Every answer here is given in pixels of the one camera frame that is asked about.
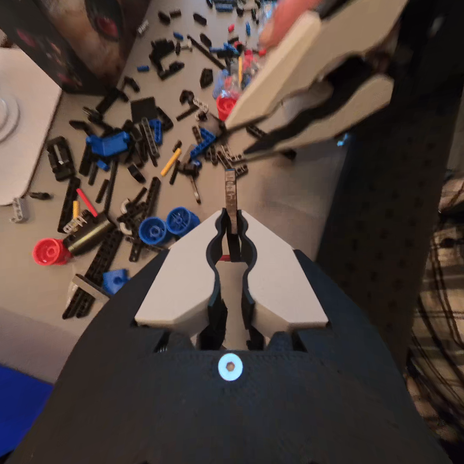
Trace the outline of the long yellow axle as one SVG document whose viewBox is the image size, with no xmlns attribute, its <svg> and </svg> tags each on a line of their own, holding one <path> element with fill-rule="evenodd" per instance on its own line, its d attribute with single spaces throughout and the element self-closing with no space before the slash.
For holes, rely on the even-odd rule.
<svg viewBox="0 0 464 464">
<path fill-rule="evenodd" d="M 161 177 L 165 177 L 167 173 L 170 171 L 170 169 L 175 165 L 177 162 L 178 158 L 182 154 L 182 149 L 181 147 L 177 148 L 176 151 L 173 153 L 171 158 L 168 160 L 164 168 L 161 170 L 160 175 Z"/>
</svg>

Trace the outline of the red wheel hub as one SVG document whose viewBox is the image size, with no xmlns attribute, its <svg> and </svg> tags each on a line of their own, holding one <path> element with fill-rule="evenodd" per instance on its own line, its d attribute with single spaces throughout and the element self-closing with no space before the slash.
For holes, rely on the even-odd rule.
<svg viewBox="0 0 464 464">
<path fill-rule="evenodd" d="M 62 239 L 52 238 L 38 241 L 33 248 L 32 257 L 41 266 L 65 265 L 73 258 Z"/>
<path fill-rule="evenodd" d="M 225 122 L 236 105 L 237 99 L 231 96 L 218 96 L 216 99 L 218 118 Z"/>
</svg>

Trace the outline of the light grey block piece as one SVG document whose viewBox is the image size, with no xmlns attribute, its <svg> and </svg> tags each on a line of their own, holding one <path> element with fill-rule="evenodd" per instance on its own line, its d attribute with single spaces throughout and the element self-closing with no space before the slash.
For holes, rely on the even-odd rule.
<svg viewBox="0 0 464 464">
<path fill-rule="evenodd" d="M 26 223 L 30 217 L 27 202 L 24 198 L 16 197 L 11 203 L 13 207 L 13 215 L 10 222 L 14 224 Z"/>
</svg>

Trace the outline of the clear bag of small parts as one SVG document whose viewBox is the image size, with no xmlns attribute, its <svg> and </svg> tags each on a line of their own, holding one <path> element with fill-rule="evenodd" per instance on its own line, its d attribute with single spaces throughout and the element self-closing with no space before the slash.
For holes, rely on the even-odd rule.
<svg viewBox="0 0 464 464">
<path fill-rule="evenodd" d="M 228 66 L 219 71 L 214 79 L 212 97 L 238 99 L 256 78 L 260 70 L 259 60 L 254 55 L 241 55 L 229 60 Z"/>
</svg>

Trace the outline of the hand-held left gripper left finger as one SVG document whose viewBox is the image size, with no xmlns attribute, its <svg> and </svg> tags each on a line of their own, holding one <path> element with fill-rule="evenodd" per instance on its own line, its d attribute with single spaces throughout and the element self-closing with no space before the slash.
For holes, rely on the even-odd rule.
<svg viewBox="0 0 464 464">
<path fill-rule="evenodd" d="M 228 222 L 221 209 L 169 248 L 135 315 L 138 325 L 198 335 L 203 350 L 222 347 L 228 311 L 216 264 Z"/>
</svg>

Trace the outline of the pile of black beam pieces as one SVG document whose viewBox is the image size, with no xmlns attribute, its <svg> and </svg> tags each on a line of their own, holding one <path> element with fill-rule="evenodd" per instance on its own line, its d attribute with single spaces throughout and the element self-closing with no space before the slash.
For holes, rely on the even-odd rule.
<svg viewBox="0 0 464 464">
<path fill-rule="evenodd" d="M 172 31 L 172 33 L 174 39 L 159 38 L 155 41 L 152 41 L 151 53 L 148 55 L 148 58 L 152 64 L 152 69 L 156 71 L 157 76 L 159 77 L 161 82 L 165 82 L 166 79 L 169 79 L 177 73 L 181 72 L 182 69 L 184 69 L 185 67 L 185 63 L 179 60 L 172 61 L 168 66 L 163 66 L 163 61 L 166 59 L 166 57 L 174 52 L 178 56 L 182 50 L 191 51 L 193 48 L 195 48 L 220 70 L 224 70 L 228 66 L 229 60 L 233 57 L 247 55 L 239 53 L 238 55 L 234 56 L 218 58 L 216 55 L 208 53 L 208 51 L 205 48 L 201 47 L 200 42 L 195 40 L 191 35 L 187 35 L 187 41 L 185 41 L 184 36 L 180 32 Z M 83 107 L 83 112 L 86 114 L 89 121 L 88 123 L 78 120 L 69 121 L 69 124 L 73 128 L 79 131 L 84 131 L 86 136 L 96 135 L 89 125 L 89 123 L 92 123 L 103 129 L 101 136 L 96 135 L 98 137 L 113 136 L 122 131 L 127 132 L 131 137 L 131 141 L 128 145 L 128 150 L 126 152 L 106 158 L 93 154 L 91 152 L 90 146 L 85 145 L 83 157 L 79 167 L 79 174 L 81 176 L 89 178 L 89 185 L 94 184 L 97 171 L 99 170 L 99 168 L 96 166 L 96 161 L 98 159 L 103 160 L 110 167 L 110 176 L 108 179 L 103 180 L 101 189 L 99 190 L 95 200 L 97 204 L 100 204 L 103 198 L 105 198 L 105 204 L 102 212 L 106 213 L 107 216 L 112 201 L 112 195 L 119 165 L 126 165 L 127 170 L 131 174 L 132 178 L 134 178 L 138 183 L 142 185 L 146 183 L 146 179 L 140 171 L 140 168 L 144 167 L 148 160 L 151 160 L 154 167 L 158 167 L 157 160 L 159 158 L 154 159 L 154 157 L 151 157 L 149 155 L 148 148 L 146 146 L 146 142 L 144 136 L 142 135 L 142 130 L 139 125 L 140 123 L 134 124 L 131 119 L 127 119 L 121 127 L 113 127 L 111 125 L 108 125 L 104 120 L 105 113 L 109 110 L 109 108 L 114 104 L 115 101 L 119 99 L 125 102 L 129 101 L 129 98 L 124 91 L 126 86 L 130 86 L 135 92 L 140 91 L 140 87 L 138 86 L 136 81 L 134 81 L 134 79 L 130 76 L 125 76 L 121 88 L 119 89 L 115 87 L 109 90 L 104 99 L 94 109 Z M 194 98 L 194 93 L 190 90 L 182 91 L 180 95 L 180 103 L 185 104 L 186 102 L 188 102 L 189 109 L 177 116 L 177 122 L 180 122 L 183 119 L 189 117 L 189 115 L 194 114 Z M 160 106 L 158 106 L 157 104 L 156 106 L 158 109 L 158 119 L 160 119 L 162 122 L 163 135 L 165 135 L 166 132 L 171 131 L 173 129 L 174 123 L 172 119 L 169 117 L 169 115 L 167 115 Z M 198 177 L 199 171 L 202 166 L 200 158 L 203 156 L 206 161 L 210 161 L 213 165 L 217 165 L 219 163 L 219 161 L 216 159 L 216 155 L 213 153 L 213 149 L 215 145 L 221 145 L 219 142 L 222 137 L 222 132 L 225 131 L 223 122 L 219 118 L 216 118 L 214 114 L 211 113 L 211 111 L 209 111 L 208 116 L 211 117 L 213 123 L 219 124 L 219 135 L 216 135 L 216 141 L 209 148 L 207 148 L 207 150 L 202 155 L 198 156 L 196 159 L 190 159 L 190 150 L 197 143 L 194 144 L 192 148 L 187 149 L 184 153 L 186 158 L 178 158 L 175 165 L 171 168 L 173 169 L 173 173 L 169 181 L 169 183 L 172 185 L 178 173 L 182 173 L 184 176 L 189 178 L 194 188 L 194 194 L 198 204 L 201 203 L 201 199 L 195 184 L 195 179 Z M 194 126 L 198 126 L 199 128 L 205 128 L 199 126 L 198 124 L 205 123 L 206 121 L 196 122 L 197 125 Z M 182 147 L 181 140 L 178 140 L 176 142 L 173 148 L 173 153 L 179 147 Z M 87 279 L 89 279 L 92 283 L 96 284 L 99 287 L 102 287 L 102 274 L 109 271 L 109 268 L 112 265 L 113 259 L 117 254 L 117 251 L 123 238 L 129 240 L 132 244 L 131 253 L 129 256 L 129 261 L 131 263 L 135 263 L 139 260 L 143 249 L 151 249 L 155 251 L 163 250 L 163 245 L 147 245 L 139 238 L 138 235 L 138 228 L 141 222 L 147 217 L 153 216 L 154 207 L 159 196 L 160 186 L 161 179 L 159 179 L 156 176 L 153 177 L 149 185 L 149 188 L 143 187 L 139 194 L 137 194 L 137 196 L 133 200 L 130 200 L 134 208 L 133 212 L 130 215 L 127 213 L 122 217 L 119 216 L 116 219 L 116 222 L 113 222 L 115 225 L 114 230 L 108 233 L 106 237 L 102 240 L 102 242 L 98 244 L 100 248 L 98 249 L 98 252 L 96 253 L 95 258 L 91 262 L 88 270 L 84 274 L 84 276 Z M 74 200 L 79 201 L 80 216 L 83 216 L 87 221 L 89 220 L 89 218 L 92 217 L 91 213 L 86 209 L 86 206 L 84 205 L 83 201 L 78 197 L 78 194 L 76 192 L 77 188 L 81 189 L 81 179 L 76 176 L 70 178 L 65 195 L 65 200 L 63 203 L 63 208 L 61 211 L 61 217 L 58 223 L 58 232 L 60 233 L 62 233 L 63 226 L 65 226 L 73 218 Z M 132 228 L 132 236 L 126 236 L 120 231 L 120 222 L 125 222 L 128 226 Z"/>
</svg>

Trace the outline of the grey desk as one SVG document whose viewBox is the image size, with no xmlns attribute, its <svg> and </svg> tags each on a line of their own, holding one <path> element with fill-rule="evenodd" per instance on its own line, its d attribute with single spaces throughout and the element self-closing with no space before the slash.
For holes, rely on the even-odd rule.
<svg viewBox="0 0 464 464">
<path fill-rule="evenodd" d="M 154 96 L 173 121 L 183 111 L 179 102 L 183 89 L 192 90 L 216 113 L 212 90 L 202 91 L 199 87 L 202 69 L 213 66 L 198 51 L 187 52 L 181 55 L 184 70 L 165 82 L 159 80 L 154 70 L 139 74 L 136 67 L 148 63 L 150 41 L 170 38 L 173 30 L 198 39 L 201 27 L 194 24 L 194 11 L 207 17 L 205 34 L 214 44 L 225 41 L 227 26 L 234 20 L 216 15 L 202 5 L 200 1 L 153 1 L 146 15 L 149 29 L 145 37 L 136 39 L 121 76 L 133 77 L 141 87 L 140 94 L 132 94 L 131 99 Z M 173 21 L 172 26 L 159 24 L 158 11 L 167 13 L 171 8 L 181 9 L 182 16 Z M 64 136 L 68 140 L 76 165 L 83 155 L 85 134 L 71 128 L 69 120 L 84 120 L 82 108 L 93 108 L 99 100 L 94 96 L 63 94 L 56 111 L 50 137 Z M 142 170 L 147 184 L 154 176 L 159 176 L 178 139 L 183 142 L 182 149 L 194 142 L 193 121 L 191 116 L 180 123 L 174 122 L 174 128 L 164 138 L 159 167 L 150 162 Z M 239 208 L 293 248 L 315 259 L 345 156 L 346 149 L 331 141 L 298 150 L 294 161 L 280 154 L 255 159 L 248 165 L 249 173 L 237 182 Z M 178 175 L 171 186 L 169 177 L 170 174 L 162 181 L 156 216 L 165 218 L 174 207 L 184 206 L 204 220 L 225 205 L 222 165 L 203 164 L 196 180 L 200 205 L 195 202 L 188 178 Z M 123 200 L 134 198 L 141 188 L 127 168 L 119 166 L 110 210 L 113 219 L 119 216 Z M 37 165 L 31 190 L 53 194 L 53 199 L 27 200 L 30 218 L 26 223 L 11 223 L 12 208 L 1 206 L 1 366 L 55 383 L 79 337 L 102 307 L 96 302 L 88 316 L 62 319 L 75 290 L 72 279 L 75 274 L 85 273 L 97 248 L 66 265 L 36 264 L 32 258 L 36 243 L 44 238 L 62 236 L 56 229 L 67 190 L 67 183 L 55 181 L 45 153 Z M 131 244 L 123 239 L 110 269 L 127 269 L 133 277 L 156 256 L 155 252 L 143 250 L 139 261 L 130 263 L 130 252 Z M 243 327 L 239 290 L 245 264 L 218 263 L 217 268 L 229 311 L 224 346 L 246 349 L 248 335 Z"/>
</svg>

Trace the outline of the black angled beam assembly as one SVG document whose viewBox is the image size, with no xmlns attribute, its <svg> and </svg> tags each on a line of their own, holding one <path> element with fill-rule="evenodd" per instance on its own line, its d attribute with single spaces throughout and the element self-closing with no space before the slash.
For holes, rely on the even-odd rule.
<svg viewBox="0 0 464 464">
<path fill-rule="evenodd" d="M 237 188 L 235 169 L 225 170 L 225 208 L 228 215 L 226 235 L 231 262 L 241 262 L 241 247 L 238 235 Z"/>
</svg>

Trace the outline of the blue labelled storage bin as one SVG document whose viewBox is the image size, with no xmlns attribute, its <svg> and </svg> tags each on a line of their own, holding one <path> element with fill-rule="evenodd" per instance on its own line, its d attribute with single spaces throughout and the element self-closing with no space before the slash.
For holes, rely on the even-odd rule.
<svg viewBox="0 0 464 464">
<path fill-rule="evenodd" d="M 18 447 L 42 413 L 53 385 L 18 370 L 0 367 L 1 463 Z"/>
</svg>

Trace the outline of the blue wheel hub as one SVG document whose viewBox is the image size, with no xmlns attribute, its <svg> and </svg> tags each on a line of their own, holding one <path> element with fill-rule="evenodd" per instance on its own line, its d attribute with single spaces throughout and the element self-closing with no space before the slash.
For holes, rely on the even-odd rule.
<svg viewBox="0 0 464 464">
<path fill-rule="evenodd" d="M 139 238 L 147 245 L 161 246 L 173 238 L 166 222 L 159 217 L 147 217 L 138 228 Z"/>
<path fill-rule="evenodd" d="M 172 209 L 166 218 L 167 230 L 179 238 L 187 235 L 198 225 L 200 225 L 198 216 L 182 206 Z"/>
</svg>

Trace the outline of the blue angled beam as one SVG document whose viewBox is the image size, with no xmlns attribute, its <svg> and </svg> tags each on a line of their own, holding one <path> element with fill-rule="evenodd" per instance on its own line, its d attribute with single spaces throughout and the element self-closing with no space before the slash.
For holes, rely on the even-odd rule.
<svg viewBox="0 0 464 464">
<path fill-rule="evenodd" d="M 192 132 L 197 142 L 196 145 L 190 150 L 190 159 L 196 159 L 202 155 L 207 148 L 209 148 L 215 141 L 216 135 L 205 128 L 199 128 L 198 126 L 192 126 Z"/>
</svg>

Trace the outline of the grey angled beam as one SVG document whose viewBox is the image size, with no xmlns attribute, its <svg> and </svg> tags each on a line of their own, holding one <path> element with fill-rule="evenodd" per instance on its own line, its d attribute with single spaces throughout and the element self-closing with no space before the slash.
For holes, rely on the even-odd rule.
<svg viewBox="0 0 464 464">
<path fill-rule="evenodd" d="M 248 173 L 248 166 L 243 154 L 233 154 L 228 145 L 215 145 L 213 153 L 226 170 L 235 170 L 237 176 Z"/>
</svg>

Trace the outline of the printed toy truck box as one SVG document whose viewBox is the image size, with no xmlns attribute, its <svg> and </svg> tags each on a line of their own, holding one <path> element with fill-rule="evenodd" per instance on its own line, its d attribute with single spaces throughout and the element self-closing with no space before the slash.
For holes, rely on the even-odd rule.
<svg viewBox="0 0 464 464">
<path fill-rule="evenodd" d="M 149 0 L 2 0 L 0 26 L 63 91 L 116 87 Z"/>
</svg>

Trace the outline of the black cylinder motor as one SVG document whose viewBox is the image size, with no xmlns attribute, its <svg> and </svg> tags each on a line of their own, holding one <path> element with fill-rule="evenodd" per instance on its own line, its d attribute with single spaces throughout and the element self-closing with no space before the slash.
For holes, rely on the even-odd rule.
<svg viewBox="0 0 464 464">
<path fill-rule="evenodd" d="M 93 250 L 114 228 L 114 223 L 102 212 L 78 226 L 63 240 L 63 245 L 74 257 L 80 256 Z"/>
</svg>

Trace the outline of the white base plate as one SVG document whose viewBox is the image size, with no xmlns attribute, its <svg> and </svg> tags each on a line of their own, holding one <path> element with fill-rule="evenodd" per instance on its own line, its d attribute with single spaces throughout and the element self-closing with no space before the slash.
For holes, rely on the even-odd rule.
<svg viewBox="0 0 464 464">
<path fill-rule="evenodd" d="M 0 205 L 6 206 L 30 184 L 62 90 L 22 50 L 1 48 L 0 93 L 20 106 L 16 130 L 0 144 Z"/>
</svg>

